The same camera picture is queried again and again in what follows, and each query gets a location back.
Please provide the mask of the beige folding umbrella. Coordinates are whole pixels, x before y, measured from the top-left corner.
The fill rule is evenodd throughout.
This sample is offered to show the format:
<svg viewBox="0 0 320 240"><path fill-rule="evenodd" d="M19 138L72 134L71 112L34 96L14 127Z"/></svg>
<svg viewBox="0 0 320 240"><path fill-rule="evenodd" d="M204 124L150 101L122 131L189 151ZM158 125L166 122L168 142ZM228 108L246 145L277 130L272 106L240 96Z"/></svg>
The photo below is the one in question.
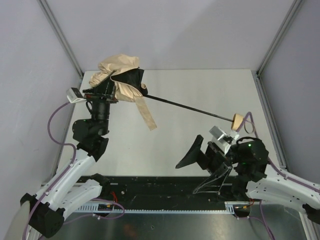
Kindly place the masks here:
<svg viewBox="0 0 320 240"><path fill-rule="evenodd" d="M252 131L256 130L253 116L249 113L245 116L236 113L233 119L227 119L191 106L149 95L147 86L142 82L144 70L140 68L140 59L137 56L129 56L122 53L109 56L98 64L98 69L99 72L94 73L90 77L89 85L95 88L105 81L110 82L113 85L111 87L111 98L116 101L135 103L142 119L151 131L155 130L157 125L148 109L145 98L227 120L231 122L231 129L233 131L238 132L241 129L245 129L245 132L249 134L247 123L251 124Z"/></svg>

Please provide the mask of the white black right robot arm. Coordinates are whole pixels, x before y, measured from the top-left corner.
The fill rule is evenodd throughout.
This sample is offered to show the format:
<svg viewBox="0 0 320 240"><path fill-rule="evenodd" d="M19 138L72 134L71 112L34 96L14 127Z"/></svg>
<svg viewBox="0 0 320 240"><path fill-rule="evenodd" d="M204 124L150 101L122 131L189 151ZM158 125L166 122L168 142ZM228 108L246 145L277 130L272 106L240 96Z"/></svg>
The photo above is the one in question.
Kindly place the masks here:
<svg viewBox="0 0 320 240"><path fill-rule="evenodd" d="M175 166L180 169L197 163L209 172L193 194L211 193L223 201L273 202L320 222L320 186L272 166L262 140L223 134L213 137L202 152L203 140L198 135Z"/></svg>

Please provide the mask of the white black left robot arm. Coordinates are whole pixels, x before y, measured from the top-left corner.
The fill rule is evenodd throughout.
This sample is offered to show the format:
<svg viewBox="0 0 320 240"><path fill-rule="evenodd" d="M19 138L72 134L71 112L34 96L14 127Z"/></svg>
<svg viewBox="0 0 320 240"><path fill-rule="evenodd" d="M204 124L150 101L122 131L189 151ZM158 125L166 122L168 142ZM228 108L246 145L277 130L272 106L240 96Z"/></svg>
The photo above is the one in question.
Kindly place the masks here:
<svg viewBox="0 0 320 240"><path fill-rule="evenodd" d="M85 102L90 118L73 123L73 139L77 144L62 144L72 147L71 159L37 193L27 193L20 200L21 204L30 204L27 225L43 238L53 237L77 208L106 192L110 185L107 178L97 173L84 186L72 190L82 174L106 151L110 107L117 102L112 75L112 72L107 74L98 84L83 91L74 87L67 91L64 106Z"/></svg>

